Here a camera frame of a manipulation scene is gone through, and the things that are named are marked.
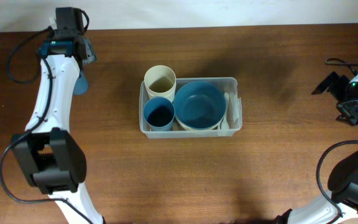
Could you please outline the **cream cup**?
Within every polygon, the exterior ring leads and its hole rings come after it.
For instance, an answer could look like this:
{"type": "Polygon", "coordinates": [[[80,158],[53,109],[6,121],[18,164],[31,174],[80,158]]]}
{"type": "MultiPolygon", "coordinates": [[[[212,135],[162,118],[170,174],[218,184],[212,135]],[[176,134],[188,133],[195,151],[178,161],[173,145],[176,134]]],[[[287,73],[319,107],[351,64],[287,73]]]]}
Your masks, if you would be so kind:
{"type": "Polygon", "coordinates": [[[144,75],[144,85],[150,99],[162,97],[174,101],[177,80],[170,67],[156,65],[148,69],[144,75]]]}

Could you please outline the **blue bowl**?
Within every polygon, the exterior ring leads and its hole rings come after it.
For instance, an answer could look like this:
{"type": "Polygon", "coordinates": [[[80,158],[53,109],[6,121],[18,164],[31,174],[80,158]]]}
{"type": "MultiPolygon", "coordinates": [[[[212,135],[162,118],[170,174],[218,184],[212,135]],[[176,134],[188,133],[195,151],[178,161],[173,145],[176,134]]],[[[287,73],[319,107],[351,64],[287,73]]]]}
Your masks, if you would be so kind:
{"type": "Polygon", "coordinates": [[[182,86],[173,101],[175,116],[186,122],[195,116],[197,111],[220,111],[226,109],[224,94],[215,85],[196,81],[182,86]]]}

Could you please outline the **cream bowl front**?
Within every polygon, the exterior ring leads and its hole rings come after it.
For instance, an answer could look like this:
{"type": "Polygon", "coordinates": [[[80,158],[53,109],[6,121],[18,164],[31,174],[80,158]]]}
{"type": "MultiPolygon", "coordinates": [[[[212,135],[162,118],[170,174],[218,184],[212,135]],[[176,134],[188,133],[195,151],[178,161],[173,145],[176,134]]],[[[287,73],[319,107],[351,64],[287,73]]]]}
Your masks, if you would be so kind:
{"type": "Polygon", "coordinates": [[[185,123],[175,116],[175,119],[179,126],[187,131],[205,131],[217,128],[225,119],[227,110],[223,113],[220,111],[197,111],[195,116],[188,119],[185,123]]]}

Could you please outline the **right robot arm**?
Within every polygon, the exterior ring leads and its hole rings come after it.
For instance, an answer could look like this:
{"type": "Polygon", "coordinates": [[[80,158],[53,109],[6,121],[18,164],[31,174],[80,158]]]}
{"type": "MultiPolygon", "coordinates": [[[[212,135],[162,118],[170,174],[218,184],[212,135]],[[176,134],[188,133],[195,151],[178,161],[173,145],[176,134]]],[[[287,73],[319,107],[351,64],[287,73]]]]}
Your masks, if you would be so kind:
{"type": "MultiPolygon", "coordinates": [[[[338,119],[358,125],[358,64],[347,63],[339,58],[328,58],[326,65],[347,67],[353,78],[339,76],[336,72],[328,75],[313,91],[324,91],[337,99],[336,108],[340,112],[338,119]]],[[[316,183],[320,196],[311,203],[298,209],[289,209],[277,216],[274,223],[340,223],[358,218],[358,150],[336,164],[331,171],[328,186],[321,183],[321,167],[326,156],[341,146],[358,145],[358,140],[342,141],[328,147],[319,158],[316,167],[316,183]]]]}

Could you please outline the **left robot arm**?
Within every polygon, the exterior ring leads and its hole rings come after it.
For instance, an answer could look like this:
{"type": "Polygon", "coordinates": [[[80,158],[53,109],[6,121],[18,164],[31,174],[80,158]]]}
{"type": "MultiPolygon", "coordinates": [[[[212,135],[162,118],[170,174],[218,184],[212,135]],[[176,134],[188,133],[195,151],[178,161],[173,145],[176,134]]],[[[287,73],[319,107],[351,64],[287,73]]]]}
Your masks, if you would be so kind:
{"type": "Polygon", "coordinates": [[[84,10],[58,7],[42,30],[47,38],[37,51],[41,77],[32,116],[22,134],[12,136],[12,151],[31,187],[55,202],[68,223],[104,223],[87,192],[84,152],[70,134],[73,96],[88,90],[84,66],[96,61],[85,37],[90,19],[84,10]]]}

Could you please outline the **cream bowl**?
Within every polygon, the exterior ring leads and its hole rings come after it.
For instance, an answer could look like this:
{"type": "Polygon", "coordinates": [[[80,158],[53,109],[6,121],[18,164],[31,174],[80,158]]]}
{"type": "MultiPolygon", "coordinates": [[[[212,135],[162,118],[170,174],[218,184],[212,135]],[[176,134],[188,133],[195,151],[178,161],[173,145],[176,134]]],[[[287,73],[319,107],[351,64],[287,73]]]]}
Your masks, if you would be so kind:
{"type": "Polygon", "coordinates": [[[177,120],[178,124],[186,131],[207,131],[207,130],[213,130],[213,129],[216,129],[218,124],[220,123],[217,123],[215,124],[214,126],[212,127],[209,127],[209,128],[191,128],[189,126],[187,126],[186,124],[182,123],[181,121],[177,120]]]}
{"type": "Polygon", "coordinates": [[[179,126],[187,131],[205,131],[217,128],[225,119],[227,110],[223,113],[220,111],[197,111],[195,116],[188,119],[185,123],[175,116],[175,119],[179,126]]]}

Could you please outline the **white plastic fork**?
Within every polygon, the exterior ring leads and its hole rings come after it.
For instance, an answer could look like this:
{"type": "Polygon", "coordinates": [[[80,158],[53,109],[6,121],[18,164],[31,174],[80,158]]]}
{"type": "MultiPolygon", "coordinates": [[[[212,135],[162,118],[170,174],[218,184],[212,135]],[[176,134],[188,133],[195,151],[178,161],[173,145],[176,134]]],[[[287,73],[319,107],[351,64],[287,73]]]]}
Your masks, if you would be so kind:
{"type": "Polygon", "coordinates": [[[222,123],[223,123],[223,119],[220,121],[220,123],[217,126],[218,136],[221,136],[222,123]]]}

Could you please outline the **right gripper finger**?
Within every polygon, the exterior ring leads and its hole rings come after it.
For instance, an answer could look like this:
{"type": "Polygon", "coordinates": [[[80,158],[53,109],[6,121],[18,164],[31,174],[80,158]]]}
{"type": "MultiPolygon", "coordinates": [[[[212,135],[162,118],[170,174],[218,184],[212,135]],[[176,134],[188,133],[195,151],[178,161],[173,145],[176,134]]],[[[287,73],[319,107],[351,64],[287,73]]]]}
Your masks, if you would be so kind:
{"type": "Polygon", "coordinates": [[[322,94],[333,83],[339,80],[339,75],[336,72],[330,73],[313,91],[312,95],[322,94]]]}
{"type": "Polygon", "coordinates": [[[339,102],[336,108],[340,112],[336,118],[338,121],[347,122],[351,126],[358,125],[358,99],[339,102]]]}

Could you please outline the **white plastic spoon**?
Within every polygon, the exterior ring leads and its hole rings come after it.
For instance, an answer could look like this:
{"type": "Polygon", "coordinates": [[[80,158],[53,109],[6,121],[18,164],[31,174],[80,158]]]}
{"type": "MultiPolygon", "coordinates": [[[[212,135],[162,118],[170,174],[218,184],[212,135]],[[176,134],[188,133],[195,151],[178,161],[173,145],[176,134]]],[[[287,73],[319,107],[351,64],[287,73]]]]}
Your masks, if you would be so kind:
{"type": "Polygon", "coordinates": [[[228,112],[228,108],[229,108],[229,93],[228,92],[224,93],[224,98],[226,100],[226,110],[225,110],[223,120],[221,122],[221,129],[229,129],[229,124],[227,121],[227,112],[228,112]]]}

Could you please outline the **blue cup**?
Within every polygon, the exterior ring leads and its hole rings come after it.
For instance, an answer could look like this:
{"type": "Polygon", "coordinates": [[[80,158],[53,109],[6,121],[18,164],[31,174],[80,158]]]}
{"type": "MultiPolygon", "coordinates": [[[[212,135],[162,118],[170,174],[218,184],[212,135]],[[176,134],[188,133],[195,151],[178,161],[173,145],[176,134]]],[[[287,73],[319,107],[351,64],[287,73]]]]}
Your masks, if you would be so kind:
{"type": "Polygon", "coordinates": [[[78,77],[78,79],[76,80],[74,89],[73,89],[73,94],[74,95],[82,95],[84,93],[86,93],[86,91],[89,88],[89,84],[88,81],[85,77],[85,73],[83,70],[80,71],[80,76],[78,77]]]}
{"type": "Polygon", "coordinates": [[[143,117],[152,131],[170,131],[175,119],[173,103],[163,97],[146,102],[143,117]]]}

